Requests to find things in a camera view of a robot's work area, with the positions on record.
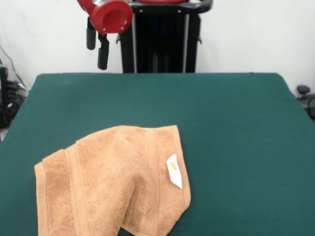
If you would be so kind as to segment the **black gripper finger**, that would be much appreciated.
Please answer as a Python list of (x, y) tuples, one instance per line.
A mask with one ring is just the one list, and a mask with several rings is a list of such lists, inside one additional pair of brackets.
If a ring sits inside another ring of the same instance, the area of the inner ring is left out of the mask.
[(109, 56), (109, 41), (107, 35), (98, 34), (98, 39), (100, 41), (100, 47), (98, 49), (98, 61), (97, 66), (101, 70), (106, 70), (108, 65)]
[(95, 49), (96, 42), (96, 31), (92, 23), (90, 22), (90, 18), (87, 20), (87, 28), (86, 28), (86, 47), (89, 50)]

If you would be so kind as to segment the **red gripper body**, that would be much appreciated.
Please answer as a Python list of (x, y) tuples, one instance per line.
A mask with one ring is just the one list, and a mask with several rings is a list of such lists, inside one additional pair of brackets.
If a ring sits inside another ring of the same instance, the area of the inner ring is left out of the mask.
[(78, 0), (101, 35), (122, 33), (130, 26), (133, 11), (126, 0)]

